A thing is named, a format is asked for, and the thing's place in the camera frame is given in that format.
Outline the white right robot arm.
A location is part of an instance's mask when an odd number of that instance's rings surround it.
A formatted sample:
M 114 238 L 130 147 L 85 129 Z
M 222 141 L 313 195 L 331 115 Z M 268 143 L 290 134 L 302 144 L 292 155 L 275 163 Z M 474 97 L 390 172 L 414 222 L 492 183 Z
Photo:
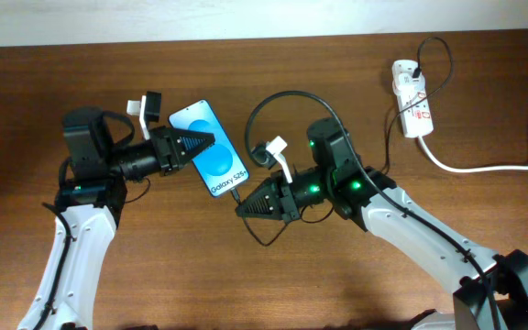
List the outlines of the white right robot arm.
M 528 329 L 528 255 L 483 247 L 427 213 L 381 172 L 357 165 L 349 134 L 334 119 L 307 129 L 315 167 L 279 170 L 236 214 L 242 219 L 301 219 L 306 206 L 329 202 L 342 218 L 404 253 L 453 297 L 452 313 L 426 312 L 415 329 Z

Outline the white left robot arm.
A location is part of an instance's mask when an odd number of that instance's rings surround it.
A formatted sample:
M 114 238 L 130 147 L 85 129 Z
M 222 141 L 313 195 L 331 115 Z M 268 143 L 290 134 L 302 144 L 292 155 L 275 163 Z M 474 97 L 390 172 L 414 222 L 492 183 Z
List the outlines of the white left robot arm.
M 69 157 L 59 168 L 59 189 L 46 207 L 55 235 L 38 291 L 21 329 L 90 329 L 106 251 L 127 203 L 127 182 L 172 175 L 215 143 L 211 133 L 158 126 L 133 143 L 114 141 L 106 123 L 128 127 L 125 115 L 83 106 L 62 119 Z

